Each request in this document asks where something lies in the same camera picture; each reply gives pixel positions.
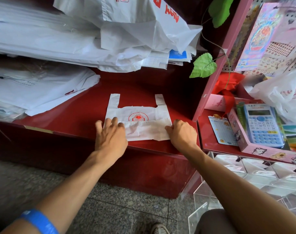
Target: artificial leaf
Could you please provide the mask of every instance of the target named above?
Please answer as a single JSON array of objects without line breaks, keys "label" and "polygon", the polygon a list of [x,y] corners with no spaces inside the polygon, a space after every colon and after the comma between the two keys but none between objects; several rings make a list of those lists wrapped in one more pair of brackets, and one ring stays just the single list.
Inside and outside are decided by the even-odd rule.
[{"label": "artificial leaf", "polygon": [[213,0],[208,8],[214,28],[220,27],[229,16],[233,0]]},{"label": "artificial leaf", "polygon": [[205,78],[213,74],[216,71],[217,65],[212,60],[212,56],[209,53],[202,54],[193,63],[194,67],[189,78],[201,77]]}]

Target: bracelet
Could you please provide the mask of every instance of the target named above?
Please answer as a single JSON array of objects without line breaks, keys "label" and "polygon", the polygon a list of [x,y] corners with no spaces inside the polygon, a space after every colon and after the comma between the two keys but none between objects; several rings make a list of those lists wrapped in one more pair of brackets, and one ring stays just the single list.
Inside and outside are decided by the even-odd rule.
[{"label": "bracelet", "polygon": [[35,226],[41,234],[59,234],[49,219],[36,209],[24,211],[20,218],[23,218]]}]

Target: scientific calculator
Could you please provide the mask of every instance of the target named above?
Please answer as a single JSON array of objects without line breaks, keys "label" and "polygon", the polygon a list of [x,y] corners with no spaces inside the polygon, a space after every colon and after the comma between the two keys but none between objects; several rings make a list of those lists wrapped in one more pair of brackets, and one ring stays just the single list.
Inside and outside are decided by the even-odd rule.
[{"label": "scientific calculator", "polygon": [[266,104],[245,104],[244,113],[252,143],[274,148],[284,146],[284,140],[272,107]]}]

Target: shoe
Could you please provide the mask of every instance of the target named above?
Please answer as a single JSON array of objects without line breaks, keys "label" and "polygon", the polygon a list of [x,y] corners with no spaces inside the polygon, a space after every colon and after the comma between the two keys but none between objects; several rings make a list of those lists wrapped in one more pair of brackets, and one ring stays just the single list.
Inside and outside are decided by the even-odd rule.
[{"label": "shoe", "polygon": [[164,224],[156,223],[151,228],[150,234],[169,234],[169,231]]}]

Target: person's left hand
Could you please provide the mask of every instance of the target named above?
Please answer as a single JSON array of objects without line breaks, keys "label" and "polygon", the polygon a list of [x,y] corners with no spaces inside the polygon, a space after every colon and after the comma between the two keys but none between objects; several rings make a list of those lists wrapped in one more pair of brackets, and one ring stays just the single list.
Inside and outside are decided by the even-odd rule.
[{"label": "person's left hand", "polygon": [[111,167],[125,152],[128,142],[123,123],[118,124],[118,118],[107,118],[104,127],[102,121],[96,124],[95,152],[96,162]]}]

